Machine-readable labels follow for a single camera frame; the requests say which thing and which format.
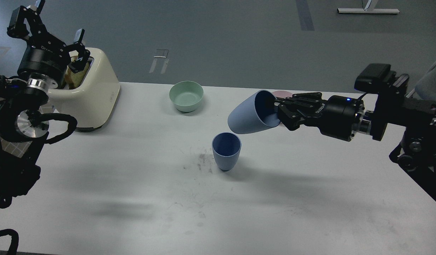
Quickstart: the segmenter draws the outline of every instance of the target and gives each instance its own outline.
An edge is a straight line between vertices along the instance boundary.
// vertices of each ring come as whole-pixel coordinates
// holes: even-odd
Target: white table
[[[106,126],[44,147],[41,179],[0,210],[0,229],[19,232],[20,251],[436,254],[436,203],[388,159],[402,127],[388,126],[382,142],[307,126],[239,135],[239,161],[222,172],[211,140],[258,89],[203,87],[202,107],[180,113],[170,88],[122,83]],[[365,97],[367,109],[375,99]],[[9,242],[1,238],[0,250]]]

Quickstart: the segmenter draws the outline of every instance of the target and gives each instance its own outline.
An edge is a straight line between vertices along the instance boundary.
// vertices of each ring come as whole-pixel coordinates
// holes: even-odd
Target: cable
[[[12,241],[10,242],[9,251],[7,252],[7,255],[16,255],[18,249],[18,243],[19,243],[18,232],[14,231],[13,229],[0,230],[0,237],[3,236],[12,237]]]

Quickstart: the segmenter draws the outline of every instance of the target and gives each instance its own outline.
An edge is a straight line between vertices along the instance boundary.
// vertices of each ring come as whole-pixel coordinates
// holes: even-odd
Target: plastic cup
[[[240,155],[242,141],[235,134],[223,132],[216,135],[211,142],[213,156],[218,168],[229,171],[234,168]]]
[[[250,134],[278,126],[281,121],[274,109],[275,99],[266,90],[250,96],[229,114],[229,128],[236,134]]]
[[[185,113],[196,110],[203,96],[202,86],[193,81],[179,82],[169,91],[169,98],[174,103],[175,108]]]

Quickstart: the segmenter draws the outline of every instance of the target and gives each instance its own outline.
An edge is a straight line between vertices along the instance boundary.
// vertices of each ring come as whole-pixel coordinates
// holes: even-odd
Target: black cable
[[[16,255],[18,249],[18,243],[19,243],[18,232],[14,231],[13,229],[0,230],[0,237],[3,236],[12,237],[12,241],[10,242],[9,251],[7,252],[7,255]]]
[[[63,113],[44,113],[40,115],[40,117],[38,117],[37,119],[38,123],[48,120],[59,120],[59,121],[68,122],[67,131],[65,131],[63,134],[57,135],[53,138],[46,140],[45,143],[49,143],[49,144],[59,142],[60,140],[63,140],[69,135],[71,135],[73,132],[75,132],[75,129],[78,124],[78,121],[75,119],[75,117]]]

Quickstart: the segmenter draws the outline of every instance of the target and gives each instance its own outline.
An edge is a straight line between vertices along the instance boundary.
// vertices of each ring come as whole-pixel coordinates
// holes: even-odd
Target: pink bowl
[[[285,91],[285,90],[278,90],[275,92],[271,92],[275,97],[281,97],[281,98],[286,98],[286,97],[292,97],[292,93],[289,91]]]

